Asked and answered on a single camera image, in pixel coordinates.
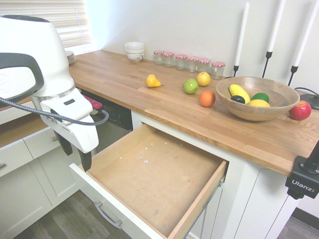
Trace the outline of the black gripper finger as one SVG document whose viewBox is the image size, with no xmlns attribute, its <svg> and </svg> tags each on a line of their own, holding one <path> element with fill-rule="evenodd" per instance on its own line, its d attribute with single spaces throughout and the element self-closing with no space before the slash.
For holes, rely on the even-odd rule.
<svg viewBox="0 0 319 239">
<path fill-rule="evenodd" d="M 71 143 L 69 141 L 67 141 L 64 137 L 62 137 L 56 131 L 54 133 L 55 133 L 55 136 L 56 136 L 58 142 L 60 143 L 63 151 L 66 153 L 66 155 L 68 155 L 68 156 L 71 155 L 73 153 Z"/>
<path fill-rule="evenodd" d="M 83 153 L 80 149 L 78 150 L 78 152 L 81 158 L 81 164 L 82 164 L 83 170 L 86 172 L 92 166 L 92 154 L 91 152 Z"/>
</svg>

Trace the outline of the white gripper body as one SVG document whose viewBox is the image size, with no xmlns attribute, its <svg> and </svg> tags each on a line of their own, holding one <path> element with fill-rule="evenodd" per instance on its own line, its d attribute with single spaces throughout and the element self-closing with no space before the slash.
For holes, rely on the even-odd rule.
<svg viewBox="0 0 319 239">
<path fill-rule="evenodd" d="M 90 112 L 93 110 L 91 103 L 80 92 L 71 92 L 61 98 L 49 99 L 40 102 L 43 111 L 54 110 L 61 116 L 93 122 Z M 84 153 L 88 153 L 98 146 L 98 134 L 95 126 L 80 125 L 67 121 L 58 121 L 41 116 L 42 120 L 54 131 Z"/>
</svg>

